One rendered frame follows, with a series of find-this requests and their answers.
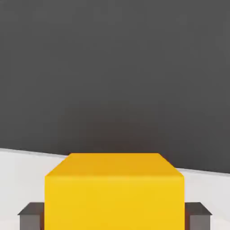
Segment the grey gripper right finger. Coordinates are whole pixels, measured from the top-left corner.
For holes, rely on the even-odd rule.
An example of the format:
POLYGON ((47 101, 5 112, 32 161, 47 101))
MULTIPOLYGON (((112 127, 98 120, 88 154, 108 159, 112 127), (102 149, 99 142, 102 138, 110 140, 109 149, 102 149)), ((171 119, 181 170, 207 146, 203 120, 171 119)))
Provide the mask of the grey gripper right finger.
POLYGON ((201 202, 186 202, 185 230, 211 230, 211 216, 201 202))

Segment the small yellow cube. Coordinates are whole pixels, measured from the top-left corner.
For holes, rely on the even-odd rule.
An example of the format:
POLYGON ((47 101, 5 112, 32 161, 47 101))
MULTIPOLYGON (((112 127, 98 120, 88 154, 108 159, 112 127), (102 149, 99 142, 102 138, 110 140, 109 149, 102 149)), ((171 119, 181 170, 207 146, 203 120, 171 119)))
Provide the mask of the small yellow cube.
POLYGON ((157 153, 76 153, 44 179, 44 230, 185 230, 184 177, 157 153))

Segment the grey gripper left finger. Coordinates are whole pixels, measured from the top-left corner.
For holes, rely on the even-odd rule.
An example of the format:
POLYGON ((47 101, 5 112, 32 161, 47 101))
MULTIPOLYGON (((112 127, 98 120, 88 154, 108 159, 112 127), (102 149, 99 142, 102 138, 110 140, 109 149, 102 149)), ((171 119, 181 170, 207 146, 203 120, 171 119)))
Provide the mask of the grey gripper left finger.
POLYGON ((18 216, 20 216, 20 230, 44 230, 43 202, 30 202, 18 216))

